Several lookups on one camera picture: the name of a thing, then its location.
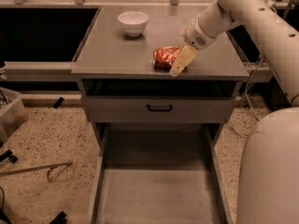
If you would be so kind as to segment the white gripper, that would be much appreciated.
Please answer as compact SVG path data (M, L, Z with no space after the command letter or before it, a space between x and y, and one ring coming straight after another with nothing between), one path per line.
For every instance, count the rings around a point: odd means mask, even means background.
M216 38L209 36L200 25L200 17L197 16L192 22L180 31L184 41L189 45L183 47L170 69L172 77L178 76L196 57L197 50L206 49Z

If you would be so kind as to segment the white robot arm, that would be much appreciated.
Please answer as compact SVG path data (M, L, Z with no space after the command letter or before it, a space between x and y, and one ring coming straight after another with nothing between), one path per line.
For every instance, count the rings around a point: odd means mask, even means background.
M181 73L216 38L245 27L260 52L245 63L248 83L276 81L289 108L258 121L247 137L240 162L236 224L299 224L299 37L272 0L214 0L182 30L170 74Z

